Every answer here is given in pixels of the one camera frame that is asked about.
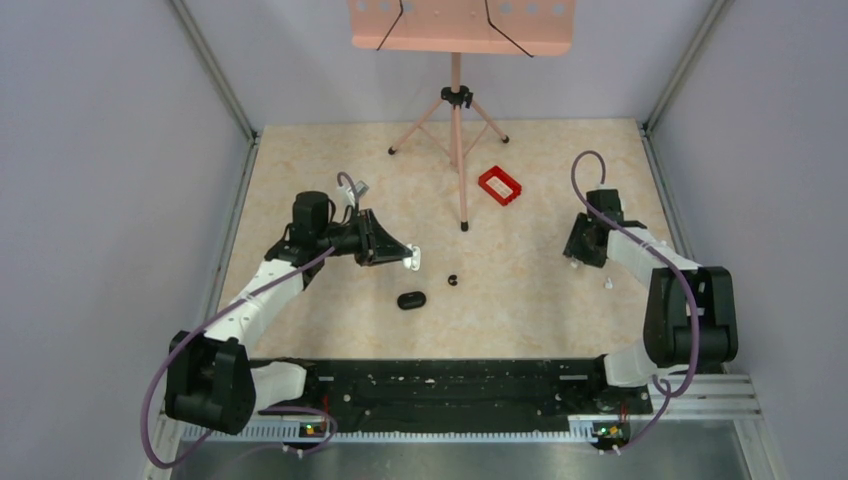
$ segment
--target red plastic tray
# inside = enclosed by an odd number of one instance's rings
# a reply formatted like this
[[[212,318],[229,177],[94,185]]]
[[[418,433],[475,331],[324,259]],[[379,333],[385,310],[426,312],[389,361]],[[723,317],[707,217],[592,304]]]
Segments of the red plastic tray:
[[[477,185],[503,206],[521,195],[521,184],[497,165],[480,175]]]

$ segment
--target music stand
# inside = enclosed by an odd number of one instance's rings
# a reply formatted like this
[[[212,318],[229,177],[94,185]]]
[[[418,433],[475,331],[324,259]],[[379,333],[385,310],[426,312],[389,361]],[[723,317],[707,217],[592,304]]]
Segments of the music stand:
[[[465,156],[491,127],[503,143],[509,137],[460,82],[462,53],[562,55],[571,48],[576,0],[348,0],[353,44],[376,50],[450,52],[451,85],[390,147],[394,155],[421,130],[451,159],[459,172],[460,228],[468,231]],[[451,105],[450,149],[423,127],[433,112]],[[462,148],[462,106],[474,108],[486,125]]]

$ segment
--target gray wall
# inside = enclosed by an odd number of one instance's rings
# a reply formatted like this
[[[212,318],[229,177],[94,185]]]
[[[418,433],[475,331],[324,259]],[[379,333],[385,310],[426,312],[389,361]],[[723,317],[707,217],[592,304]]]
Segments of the gray wall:
[[[495,118],[645,119],[710,3],[578,0],[567,55],[466,55],[463,81]],[[255,127],[412,120],[450,83],[447,54],[353,47],[342,0],[188,4]]]
[[[245,141],[163,0],[0,2],[0,92],[0,478],[137,478]]]
[[[848,3],[736,2],[657,134],[792,478],[837,478],[848,385]]]

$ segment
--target gray floor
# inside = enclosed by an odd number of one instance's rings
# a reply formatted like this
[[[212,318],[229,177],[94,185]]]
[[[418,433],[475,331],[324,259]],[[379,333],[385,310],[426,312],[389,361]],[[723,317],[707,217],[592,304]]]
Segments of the gray floor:
[[[259,444],[210,442],[173,480],[747,479],[731,422],[660,424],[638,449],[598,456],[581,444],[336,444],[304,460]]]

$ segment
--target tripod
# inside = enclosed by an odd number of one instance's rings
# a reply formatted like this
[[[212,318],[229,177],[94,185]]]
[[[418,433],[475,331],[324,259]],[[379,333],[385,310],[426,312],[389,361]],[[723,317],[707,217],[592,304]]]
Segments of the tripod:
[[[459,77],[460,77],[460,56],[459,53],[451,53],[451,86],[445,87],[442,89],[441,95],[433,106],[427,110],[424,115],[421,116],[410,128],[407,130],[400,138],[395,140],[395,143],[389,147],[389,155],[394,155],[398,148],[403,145],[403,142],[409,138],[410,135],[415,132],[416,129],[420,129],[422,132],[427,134],[439,148],[444,151],[448,157],[451,159],[451,165],[459,171],[459,218],[460,218],[460,229],[463,232],[468,231],[468,207],[465,199],[465,157],[468,155],[468,152],[474,148],[474,145],[477,144],[477,141],[480,140],[480,137],[483,136],[483,133],[486,132],[488,127],[492,127],[492,130],[498,134],[501,141],[503,143],[509,143],[509,137],[503,133],[503,130],[498,128],[498,125],[492,120],[492,117],[483,110],[483,107],[480,106],[474,100],[474,94],[466,87],[465,85],[460,85]],[[424,127],[424,122],[427,121],[430,116],[433,115],[433,112],[436,111],[437,108],[442,104],[442,102],[447,102],[451,105],[451,143],[450,150],[446,149],[442,142],[439,141],[432,133],[428,132]],[[462,149],[462,105],[465,104],[465,108],[473,108],[483,117],[483,120],[486,121],[486,126],[483,127],[483,130],[477,134],[477,138],[471,142],[471,145],[468,146],[465,151]]]

